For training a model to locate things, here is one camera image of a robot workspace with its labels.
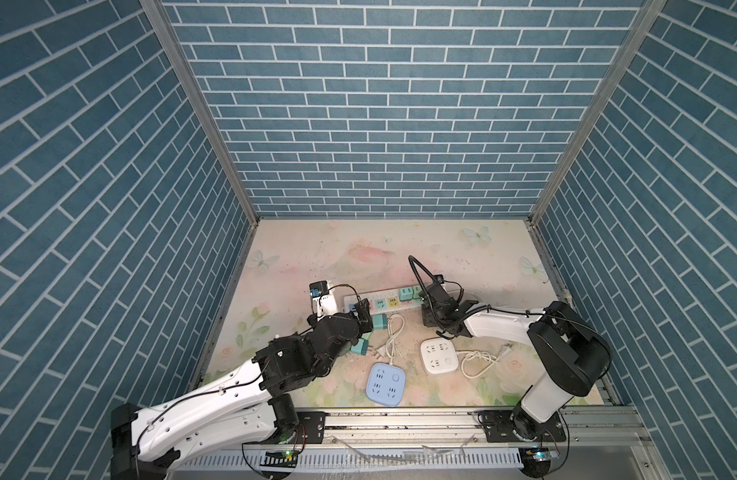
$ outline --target blue power strip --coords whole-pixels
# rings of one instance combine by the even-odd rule
[[[397,366],[377,363],[366,383],[366,396],[380,405],[395,407],[401,402],[406,386],[406,374]]]

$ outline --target teal cube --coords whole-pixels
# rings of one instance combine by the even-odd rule
[[[402,288],[398,294],[398,298],[401,299],[402,302],[408,302],[414,298],[414,289],[411,286]]]
[[[358,355],[365,355],[368,350],[369,341],[366,339],[358,339],[358,343],[350,347],[350,352],[357,353]]]
[[[387,316],[384,313],[371,315],[371,321],[374,324],[374,330],[385,330],[387,328]]]

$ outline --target white power strip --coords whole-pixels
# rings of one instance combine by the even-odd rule
[[[421,287],[419,285],[404,286],[401,288],[361,293],[361,298],[367,298],[370,302],[372,315],[384,313],[385,315],[390,316],[393,313],[421,307],[422,300],[419,298],[420,292]],[[352,306],[357,301],[358,298],[355,295],[347,295],[344,298],[343,312],[349,312],[352,310]]]
[[[421,362],[431,375],[453,372],[459,368],[454,343],[446,339],[430,339],[421,343]]]

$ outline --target robotic arm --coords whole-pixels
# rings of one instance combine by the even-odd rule
[[[519,438],[527,442],[538,438],[558,408],[574,396],[589,394],[595,381],[606,374],[611,348],[566,303],[556,301],[544,309],[519,312],[475,300],[462,301],[463,290],[454,299],[441,285],[442,276],[431,274],[413,256],[409,263],[425,301],[422,321],[426,326],[438,327],[440,336],[493,336],[531,345],[537,351],[546,372],[513,409],[511,420]],[[432,283],[422,282],[416,266],[430,276]]]
[[[214,449],[290,437],[299,420],[287,392],[328,375],[336,358],[373,328],[367,300],[355,312],[337,312],[330,290],[326,282],[310,285],[310,331],[271,340],[251,360],[182,397],[115,408],[112,480],[161,480]]]

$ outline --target blue brick wall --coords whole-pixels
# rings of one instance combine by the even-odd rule
[[[166,8],[262,216],[489,217],[527,215],[641,2]]]
[[[184,392],[248,222],[137,0],[0,0],[0,479]]]
[[[737,478],[737,1],[668,0],[541,219],[675,478]]]

